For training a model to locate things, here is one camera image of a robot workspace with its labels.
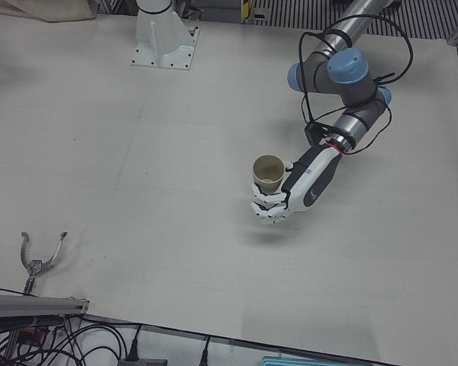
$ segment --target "metal clamp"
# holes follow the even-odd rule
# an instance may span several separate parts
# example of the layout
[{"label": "metal clamp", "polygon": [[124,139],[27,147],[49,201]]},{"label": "metal clamp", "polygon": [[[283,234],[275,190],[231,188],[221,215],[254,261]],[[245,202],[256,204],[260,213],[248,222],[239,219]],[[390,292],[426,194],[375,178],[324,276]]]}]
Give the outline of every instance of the metal clamp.
[{"label": "metal clamp", "polygon": [[43,270],[48,269],[56,261],[57,256],[60,253],[63,240],[64,238],[66,238],[67,235],[68,233],[66,231],[61,233],[60,239],[56,244],[56,250],[54,251],[53,256],[49,258],[47,261],[43,262],[41,259],[32,259],[31,261],[27,260],[27,249],[29,247],[29,244],[31,243],[31,240],[29,239],[29,234],[22,233],[24,241],[22,242],[21,246],[21,261],[22,265],[25,267],[27,273],[29,274],[29,278],[27,279],[27,282],[24,287],[24,294],[31,293],[36,276],[40,274]]}]

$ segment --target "blue joint cap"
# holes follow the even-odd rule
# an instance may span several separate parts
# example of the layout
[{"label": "blue joint cap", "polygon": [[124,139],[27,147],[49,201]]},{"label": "blue joint cap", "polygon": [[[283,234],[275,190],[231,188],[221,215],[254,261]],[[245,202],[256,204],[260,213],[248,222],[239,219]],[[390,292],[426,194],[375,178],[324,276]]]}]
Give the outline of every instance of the blue joint cap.
[{"label": "blue joint cap", "polygon": [[289,82],[289,86],[292,88],[292,90],[301,92],[302,90],[300,89],[300,86],[298,86],[297,81],[297,68],[298,63],[294,63],[292,66],[290,66],[289,73],[287,74],[287,81]]},{"label": "blue joint cap", "polygon": [[383,98],[385,99],[385,103],[389,105],[392,101],[392,92],[389,91],[385,86],[379,86],[379,90],[382,93]]},{"label": "blue joint cap", "polygon": [[357,48],[348,48],[331,57],[327,63],[327,74],[336,84],[352,85],[368,75],[368,62]]}]

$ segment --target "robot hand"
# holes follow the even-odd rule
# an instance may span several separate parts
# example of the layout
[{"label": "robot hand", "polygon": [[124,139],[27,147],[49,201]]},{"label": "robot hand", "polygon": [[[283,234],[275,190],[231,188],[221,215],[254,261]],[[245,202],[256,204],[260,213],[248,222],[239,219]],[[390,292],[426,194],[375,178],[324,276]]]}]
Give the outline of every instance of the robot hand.
[{"label": "robot hand", "polygon": [[307,210],[331,182],[341,157],[342,152],[333,145],[315,145],[288,169],[291,173],[281,192],[264,194],[253,184],[257,202],[252,202],[251,207],[261,223],[278,223],[296,211]]}]

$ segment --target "metal grate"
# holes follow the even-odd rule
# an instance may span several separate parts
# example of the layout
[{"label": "metal grate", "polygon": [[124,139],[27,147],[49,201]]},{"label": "metal grate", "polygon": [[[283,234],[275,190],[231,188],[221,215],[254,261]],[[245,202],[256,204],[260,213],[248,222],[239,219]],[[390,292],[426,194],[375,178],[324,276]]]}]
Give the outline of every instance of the metal grate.
[{"label": "metal grate", "polygon": [[[268,8],[268,21],[254,24],[322,30],[336,21],[348,4],[333,0],[256,0],[256,8]],[[448,39],[458,26],[458,0],[404,0],[384,9],[382,15],[398,23],[409,37]],[[398,36],[395,29],[374,21],[368,34]]]}]

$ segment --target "beige paper cup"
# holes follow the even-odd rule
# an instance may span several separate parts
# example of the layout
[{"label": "beige paper cup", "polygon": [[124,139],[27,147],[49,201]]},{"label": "beige paper cup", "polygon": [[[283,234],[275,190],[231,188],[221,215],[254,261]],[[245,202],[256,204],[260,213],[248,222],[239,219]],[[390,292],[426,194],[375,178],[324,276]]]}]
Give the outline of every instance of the beige paper cup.
[{"label": "beige paper cup", "polygon": [[253,164],[253,181],[266,194],[276,192],[284,174],[282,160],[273,155],[260,156]]}]

